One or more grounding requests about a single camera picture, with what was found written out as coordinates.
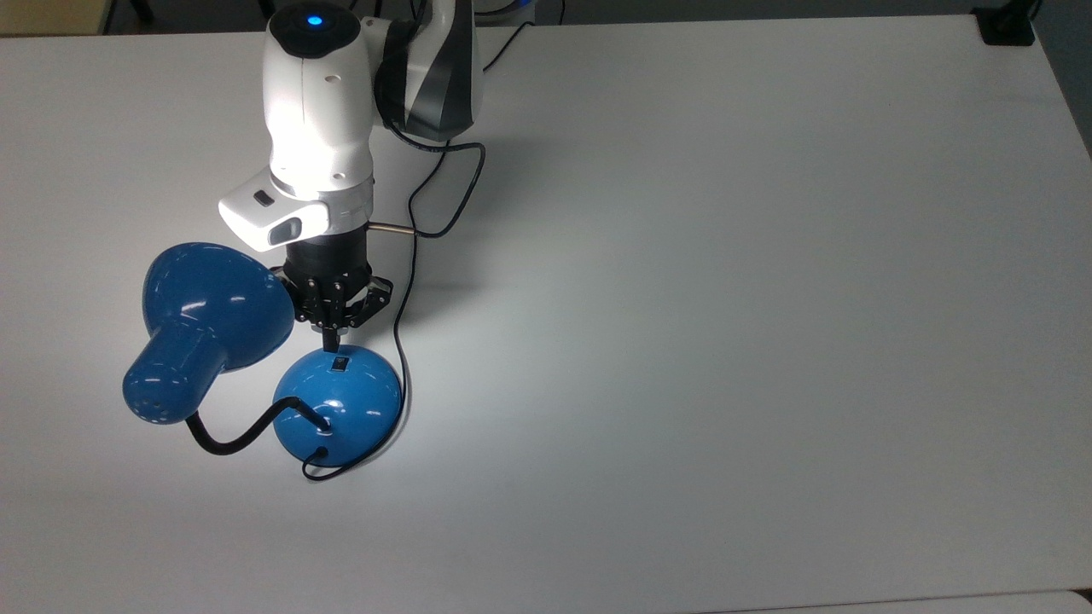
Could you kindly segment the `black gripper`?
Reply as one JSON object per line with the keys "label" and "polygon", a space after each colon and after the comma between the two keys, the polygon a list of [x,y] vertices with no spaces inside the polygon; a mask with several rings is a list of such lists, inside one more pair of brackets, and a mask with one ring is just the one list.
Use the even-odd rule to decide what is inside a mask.
{"label": "black gripper", "polygon": [[293,302],[297,322],[321,335],[323,352],[339,352],[342,336],[391,303],[392,283],[372,275],[368,229],[320,235],[286,246],[276,275]]}

